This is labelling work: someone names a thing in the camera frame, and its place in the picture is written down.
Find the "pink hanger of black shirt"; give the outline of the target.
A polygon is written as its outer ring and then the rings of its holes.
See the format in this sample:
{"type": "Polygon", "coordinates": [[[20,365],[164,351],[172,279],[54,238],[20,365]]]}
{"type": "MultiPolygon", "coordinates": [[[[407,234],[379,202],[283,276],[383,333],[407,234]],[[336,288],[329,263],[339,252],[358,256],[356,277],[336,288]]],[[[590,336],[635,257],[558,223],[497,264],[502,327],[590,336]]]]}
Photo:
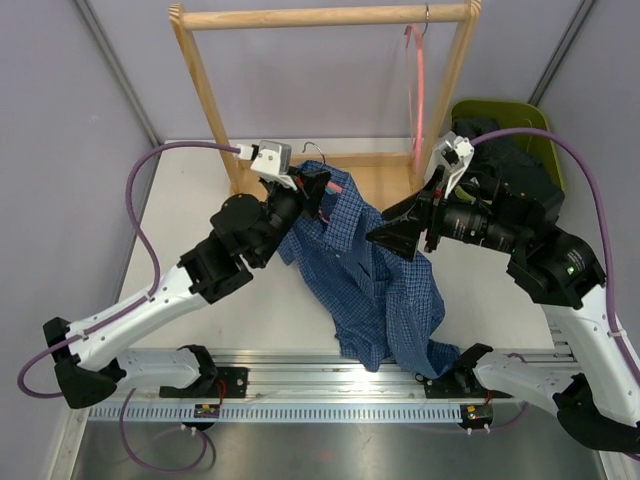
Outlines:
{"type": "Polygon", "coordinates": [[[408,24],[404,30],[405,60],[408,81],[408,112],[411,128],[412,173],[420,170],[424,141],[424,105],[426,69],[424,59],[424,36],[430,20],[430,5],[425,2],[424,26],[408,24]]]}

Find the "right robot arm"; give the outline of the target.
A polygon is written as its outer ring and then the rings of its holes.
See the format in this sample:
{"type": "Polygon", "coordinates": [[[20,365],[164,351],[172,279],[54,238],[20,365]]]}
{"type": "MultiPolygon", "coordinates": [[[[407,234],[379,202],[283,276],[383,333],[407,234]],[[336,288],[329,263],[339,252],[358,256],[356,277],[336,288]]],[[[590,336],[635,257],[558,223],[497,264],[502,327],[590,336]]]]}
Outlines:
{"type": "Polygon", "coordinates": [[[453,368],[456,389],[520,399],[555,416],[581,445],[639,456],[639,358],[612,307],[608,275],[592,248],[556,226],[561,203],[501,186],[490,205],[449,195],[439,167],[417,193],[383,213],[367,240],[411,260],[418,242],[432,252],[441,238],[509,256],[506,272],[567,341],[581,370],[552,373],[476,344],[453,368]]]}

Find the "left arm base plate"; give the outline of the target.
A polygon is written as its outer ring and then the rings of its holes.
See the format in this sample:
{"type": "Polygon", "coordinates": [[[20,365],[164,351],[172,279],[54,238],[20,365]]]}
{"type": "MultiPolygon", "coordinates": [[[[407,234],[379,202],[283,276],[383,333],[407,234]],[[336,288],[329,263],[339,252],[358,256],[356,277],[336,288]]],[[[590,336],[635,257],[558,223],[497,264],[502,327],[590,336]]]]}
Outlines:
{"type": "Polygon", "coordinates": [[[161,398],[171,399],[243,399],[246,397],[249,369],[246,367],[218,367],[209,377],[201,376],[193,384],[185,388],[162,386],[159,390],[161,398]]]}

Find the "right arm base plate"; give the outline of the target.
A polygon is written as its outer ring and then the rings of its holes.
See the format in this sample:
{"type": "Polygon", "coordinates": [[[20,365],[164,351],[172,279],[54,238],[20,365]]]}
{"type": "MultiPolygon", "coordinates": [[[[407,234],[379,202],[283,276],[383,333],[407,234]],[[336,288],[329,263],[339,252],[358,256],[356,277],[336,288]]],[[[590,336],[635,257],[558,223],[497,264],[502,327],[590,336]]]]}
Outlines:
{"type": "Polygon", "coordinates": [[[435,379],[415,373],[414,379],[423,386],[427,399],[510,398],[504,392],[489,391],[483,387],[466,367],[453,368],[435,379]]]}

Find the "black pinstriped shirt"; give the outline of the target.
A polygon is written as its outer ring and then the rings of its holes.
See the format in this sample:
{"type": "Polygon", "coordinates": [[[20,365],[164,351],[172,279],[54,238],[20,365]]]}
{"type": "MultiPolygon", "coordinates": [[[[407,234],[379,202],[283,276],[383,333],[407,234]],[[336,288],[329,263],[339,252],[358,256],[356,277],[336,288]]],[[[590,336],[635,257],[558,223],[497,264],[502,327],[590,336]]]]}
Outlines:
{"type": "MultiPolygon", "coordinates": [[[[496,120],[485,117],[458,117],[451,124],[454,133],[469,140],[499,129],[496,120]]],[[[544,166],[536,156],[520,149],[512,136],[488,140],[475,147],[474,158],[455,193],[459,198],[480,198],[489,202],[499,181],[520,170],[544,173],[544,166]]]]}

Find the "pink hanger of blue shirt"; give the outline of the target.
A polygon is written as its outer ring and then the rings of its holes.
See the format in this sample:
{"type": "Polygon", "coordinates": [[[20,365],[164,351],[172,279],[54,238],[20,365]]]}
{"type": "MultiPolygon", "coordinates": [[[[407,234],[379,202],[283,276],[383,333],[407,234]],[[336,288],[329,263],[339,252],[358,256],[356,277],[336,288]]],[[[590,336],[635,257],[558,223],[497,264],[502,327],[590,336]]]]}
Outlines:
{"type": "MultiPolygon", "coordinates": [[[[326,165],[327,158],[324,152],[321,150],[321,148],[315,142],[305,141],[302,147],[302,152],[306,153],[309,148],[315,149],[317,153],[320,155],[322,164],[326,165]]],[[[325,192],[329,195],[340,195],[343,192],[343,188],[337,185],[336,183],[334,183],[333,181],[329,181],[325,186],[325,192]]],[[[329,223],[329,218],[324,215],[322,208],[319,208],[318,216],[323,223],[325,224],[329,223]]]]}

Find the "blue checkered shirt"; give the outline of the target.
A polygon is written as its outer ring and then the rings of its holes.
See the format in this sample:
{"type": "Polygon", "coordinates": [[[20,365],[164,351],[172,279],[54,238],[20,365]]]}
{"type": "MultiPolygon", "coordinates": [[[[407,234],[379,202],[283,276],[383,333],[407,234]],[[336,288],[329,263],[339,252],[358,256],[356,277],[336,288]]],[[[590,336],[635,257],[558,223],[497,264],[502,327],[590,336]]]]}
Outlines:
{"type": "Polygon", "coordinates": [[[445,302],[431,262],[406,261],[370,242],[382,223],[364,201],[353,177],[330,167],[338,192],[326,190],[318,219],[300,217],[278,248],[294,264],[316,299],[331,315],[342,356],[378,371],[386,360],[437,378],[459,358],[457,346],[432,335],[445,317],[445,302]]]}

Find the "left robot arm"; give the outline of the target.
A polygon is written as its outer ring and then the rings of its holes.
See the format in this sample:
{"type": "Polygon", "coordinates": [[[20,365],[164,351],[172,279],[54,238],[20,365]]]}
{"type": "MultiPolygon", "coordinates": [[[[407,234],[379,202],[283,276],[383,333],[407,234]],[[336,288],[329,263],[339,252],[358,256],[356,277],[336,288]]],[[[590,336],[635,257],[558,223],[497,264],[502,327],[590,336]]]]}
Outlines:
{"type": "Polygon", "coordinates": [[[63,398],[72,409],[94,406],[119,389],[156,388],[163,398],[212,396],[219,378],[208,349],[132,350],[168,322],[212,305],[249,283],[264,268],[297,219],[319,212],[328,170],[288,172],[292,187],[265,182],[260,201],[228,198],[210,222],[208,237],[183,254],[147,291],[86,319],[48,321],[44,334],[63,398]]]}

